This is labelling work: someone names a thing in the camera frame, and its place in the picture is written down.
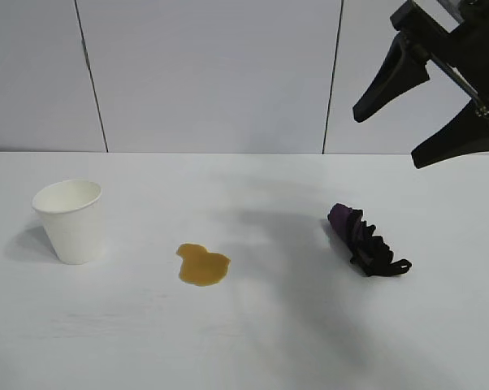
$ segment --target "white table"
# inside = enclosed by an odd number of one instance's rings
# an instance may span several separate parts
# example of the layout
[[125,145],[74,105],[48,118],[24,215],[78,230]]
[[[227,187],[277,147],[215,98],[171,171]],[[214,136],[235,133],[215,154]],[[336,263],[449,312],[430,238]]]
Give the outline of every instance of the white table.
[[[106,258],[59,263],[30,209],[104,188]],[[398,278],[323,221],[366,210]],[[180,244],[227,255],[206,288]],[[489,157],[0,154],[0,389],[489,389]]]

